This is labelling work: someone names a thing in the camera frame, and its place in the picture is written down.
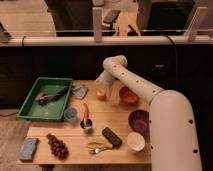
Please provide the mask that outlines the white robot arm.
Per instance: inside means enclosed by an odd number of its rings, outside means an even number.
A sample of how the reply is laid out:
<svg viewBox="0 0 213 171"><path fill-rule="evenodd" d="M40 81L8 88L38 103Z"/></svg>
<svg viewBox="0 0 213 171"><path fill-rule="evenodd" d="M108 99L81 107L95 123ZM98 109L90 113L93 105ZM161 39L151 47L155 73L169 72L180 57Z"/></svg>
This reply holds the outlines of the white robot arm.
<svg viewBox="0 0 213 171"><path fill-rule="evenodd" d="M152 171L203 171L196 123L189 100L126 69L123 55L103 61L97 81L112 86L120 80L149 105Z"/></svg>

